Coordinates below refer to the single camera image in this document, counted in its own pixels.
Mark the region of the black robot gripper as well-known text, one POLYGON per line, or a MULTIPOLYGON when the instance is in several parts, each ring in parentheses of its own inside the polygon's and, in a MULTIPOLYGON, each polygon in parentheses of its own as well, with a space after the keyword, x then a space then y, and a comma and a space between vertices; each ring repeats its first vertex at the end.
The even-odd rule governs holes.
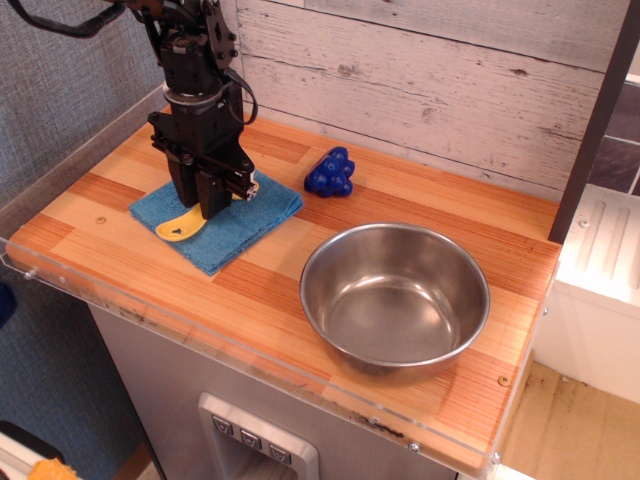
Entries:
POLYGON ((181 203, 200 204, 204 219, 227 208, 233 188, 247 193, 255 167, 239 144, 244 130, 243 96, 174 97, 171 111, 153 112, 152 145, 168 160, 181 203))

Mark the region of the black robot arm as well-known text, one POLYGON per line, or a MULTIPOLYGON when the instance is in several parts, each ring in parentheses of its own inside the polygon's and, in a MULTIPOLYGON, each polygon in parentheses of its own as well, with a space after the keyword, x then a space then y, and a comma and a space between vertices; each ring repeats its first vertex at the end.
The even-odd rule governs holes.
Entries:
POLYGON ((231 69, 236 36, 217 1, 128 1, 145 25, 165 76, 167 113, 154 112, 153 146, 163 152, 181 203, 209 220, 232 198, 257 193, 255 167, 240 145, 243 95, 251 89, 231 69))

